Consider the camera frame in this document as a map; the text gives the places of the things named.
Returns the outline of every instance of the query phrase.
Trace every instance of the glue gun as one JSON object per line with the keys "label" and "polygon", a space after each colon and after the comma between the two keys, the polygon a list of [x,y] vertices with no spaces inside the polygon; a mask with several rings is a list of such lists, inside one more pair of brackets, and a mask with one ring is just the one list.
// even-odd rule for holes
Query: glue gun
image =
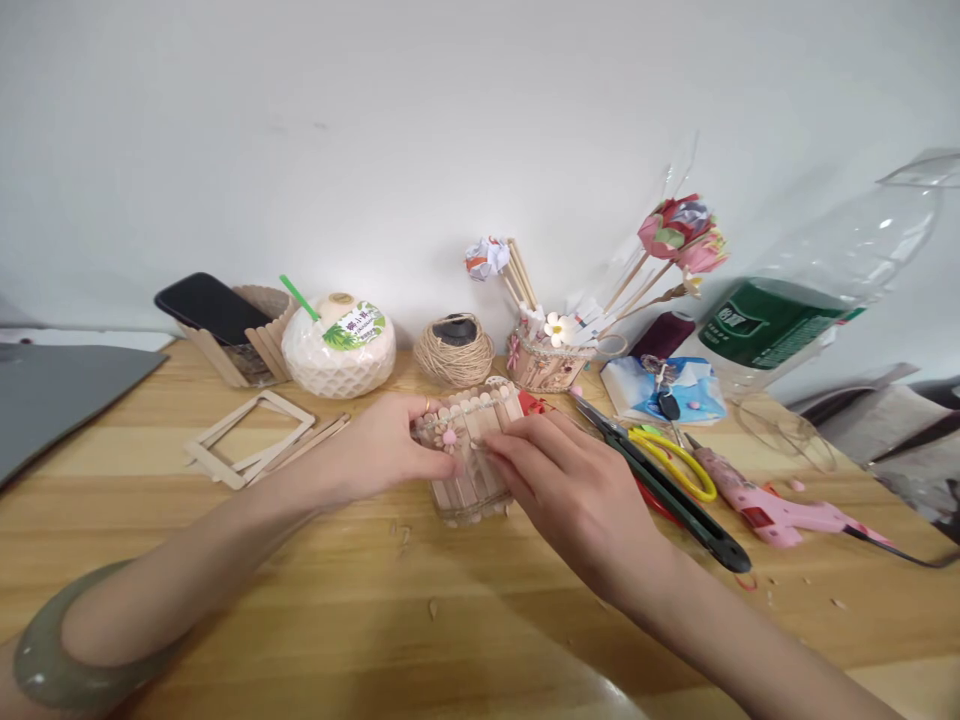
{"label": "glue gun", "polygon": [[839,533],[852,527],[879,543],[893,547],[887,538],[844,515],[829,503],[803,505],[762,490],[744,478],[722,455],[703,447],[689,435],[687,440],[693,446],[693,457],[707,471],[717,491],[734,510],[743,515],[765,543],[780,548],[793,547],[803,541],[797,528]]}

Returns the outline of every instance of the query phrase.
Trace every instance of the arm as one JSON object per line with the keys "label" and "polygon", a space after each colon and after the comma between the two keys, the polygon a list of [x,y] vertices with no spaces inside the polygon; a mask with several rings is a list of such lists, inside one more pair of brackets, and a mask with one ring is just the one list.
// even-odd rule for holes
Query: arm
{"label": "arm", "polygon": [[[425,408],[420,395],[382,397],[330,440],[84,592],[64,617],[64,650],[91,666],[149,657],[235,594],[318,515],[404,480],[451,476],[449,455],[410,438],[410,421]],[[20,692],[16,642],[0,648],[0,717],[61,717]]]}
{"label": "arm", "polygon": [[486,447],[574,572],[751,717],[900,717],[676,549],[657,531],[619,453],[562,413],[518,420]]}

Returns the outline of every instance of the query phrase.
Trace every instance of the black cord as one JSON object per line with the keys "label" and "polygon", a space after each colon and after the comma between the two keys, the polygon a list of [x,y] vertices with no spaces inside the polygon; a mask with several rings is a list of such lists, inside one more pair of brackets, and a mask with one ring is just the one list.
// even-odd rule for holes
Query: black cord
{"label": "black cord", "polygon": [[878,540],[874,540],[872,537],[870,537],[866,533],[860,532],[855,527],[851,527],[850,525],[847,525],[843,529],[843,531],[847,535],[851,535],[855,537],[857,540],[863,540],[865,542],[868,542],[871,545],[880,548],[881,550],[886,550],[887,552],[893,553],[897,557],[902,557],[904,560],[909,560],[910,562],[916,565],[920,565],[921,567],[928,567],[928,568],[933,568],[934,570],[941,570],[947,567],[948,565],[952,565],[957,560],[960,560],[960,553],[954,553],[953,555],[947,555],[945,558],[941,558],[940,560],[936,560],[935,562],[928,563],[928,562],[924,562],[923,560],[917,560],[917,558],[911,555],[907,555],[905,552],[901,552],[897,550],[895,547],[891,547]]}

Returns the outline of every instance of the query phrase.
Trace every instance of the woman's left hand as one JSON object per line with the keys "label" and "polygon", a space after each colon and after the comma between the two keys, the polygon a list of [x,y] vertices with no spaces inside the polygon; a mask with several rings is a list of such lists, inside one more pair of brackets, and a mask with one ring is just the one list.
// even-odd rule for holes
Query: woman's left hand
{"label": "woman's left hand", "polygon": [[[432,400],[434,409],[440,403]],[[265,483],[284,482],[296,502],[318,511],[377,495],[406,480],[445,480],[456,461],[422,447],[410,437],[410,423],[427,412],[423,395],[380,397],[346,428],[277,471]]]}

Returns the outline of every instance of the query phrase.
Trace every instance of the smartphone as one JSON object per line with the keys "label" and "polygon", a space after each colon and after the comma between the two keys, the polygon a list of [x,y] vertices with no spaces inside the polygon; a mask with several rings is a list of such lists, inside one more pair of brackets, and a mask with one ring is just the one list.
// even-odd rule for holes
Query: smartphone
{"label": "smartphone", "polygon": [[250,341],[244,330],[273,320],[207,273],[175,282],[158,292],[153,302],[184,325],[209,330],[221,345],[246,344]]}

